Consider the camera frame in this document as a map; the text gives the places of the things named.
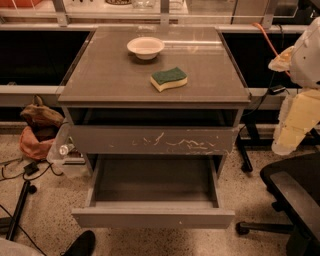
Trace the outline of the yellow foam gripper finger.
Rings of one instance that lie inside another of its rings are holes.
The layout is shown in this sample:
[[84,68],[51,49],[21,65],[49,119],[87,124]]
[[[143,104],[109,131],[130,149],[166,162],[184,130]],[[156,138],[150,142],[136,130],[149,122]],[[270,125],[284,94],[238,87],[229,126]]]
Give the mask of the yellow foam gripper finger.
[[294,97],[294,105],[291,109],[292,124],[295,128],[296,144],[294,147],[284,147],[272,143],[272,151],[277,155],[289,155],[296,150],[298,145],[320,122],[320,91],[317,89],[305,89]]

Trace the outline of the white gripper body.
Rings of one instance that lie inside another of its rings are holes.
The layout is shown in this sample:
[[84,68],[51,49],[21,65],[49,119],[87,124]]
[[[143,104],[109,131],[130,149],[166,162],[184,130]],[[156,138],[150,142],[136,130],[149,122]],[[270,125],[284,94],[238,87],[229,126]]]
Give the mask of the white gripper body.
[[294,105],[294,97],[287,95],[282,102],[278,120],[274,130],[274,143],[284,147],[294,147],[296,144],[295,128],[292,124],[291,109]]

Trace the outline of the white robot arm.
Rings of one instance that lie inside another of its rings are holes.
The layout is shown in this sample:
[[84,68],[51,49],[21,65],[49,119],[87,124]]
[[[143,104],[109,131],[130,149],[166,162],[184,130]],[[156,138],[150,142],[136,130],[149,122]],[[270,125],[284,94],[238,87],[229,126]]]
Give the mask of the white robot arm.
[[293,83],[302,88],[287,96],[280,108],[272,151],[288,155],[320,122],[320,18],[316,18],[295,44],[274,58],[268,68],[288,71]]

